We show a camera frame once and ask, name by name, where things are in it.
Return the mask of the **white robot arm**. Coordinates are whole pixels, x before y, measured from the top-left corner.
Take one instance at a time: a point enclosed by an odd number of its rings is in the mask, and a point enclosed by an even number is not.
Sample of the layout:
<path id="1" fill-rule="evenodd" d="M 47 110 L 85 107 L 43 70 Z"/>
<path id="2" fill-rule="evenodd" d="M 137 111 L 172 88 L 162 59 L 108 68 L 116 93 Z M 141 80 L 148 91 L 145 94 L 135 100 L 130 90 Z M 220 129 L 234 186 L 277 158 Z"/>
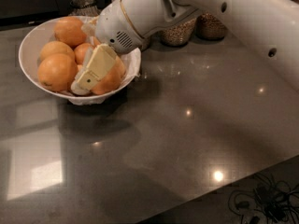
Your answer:
<path id="1" fill-rule="evenodd" d="M 205 11 L 299 89 L 299 6 L 291 0 L 114 0 L 82 31 L 127 54 Z"/>

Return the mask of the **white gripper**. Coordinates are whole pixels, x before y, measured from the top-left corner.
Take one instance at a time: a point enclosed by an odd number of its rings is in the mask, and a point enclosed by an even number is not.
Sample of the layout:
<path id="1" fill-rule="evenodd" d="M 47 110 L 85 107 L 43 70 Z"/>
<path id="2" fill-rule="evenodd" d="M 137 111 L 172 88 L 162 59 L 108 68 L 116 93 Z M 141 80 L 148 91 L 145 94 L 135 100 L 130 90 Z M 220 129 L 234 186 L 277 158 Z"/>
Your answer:
<path id="1" fill-rule="evenodd" d="M 75 76 L 71 91 L 87 95 L 112 69 L 117 53 L 130 53 L 144 43 L 137 22 L 141 21 L 142 0 L 115 0 L 99 18 L 92 18 L 81 26 L 82 32 L 96 46 L 88 48 L 83 65 Z"/>

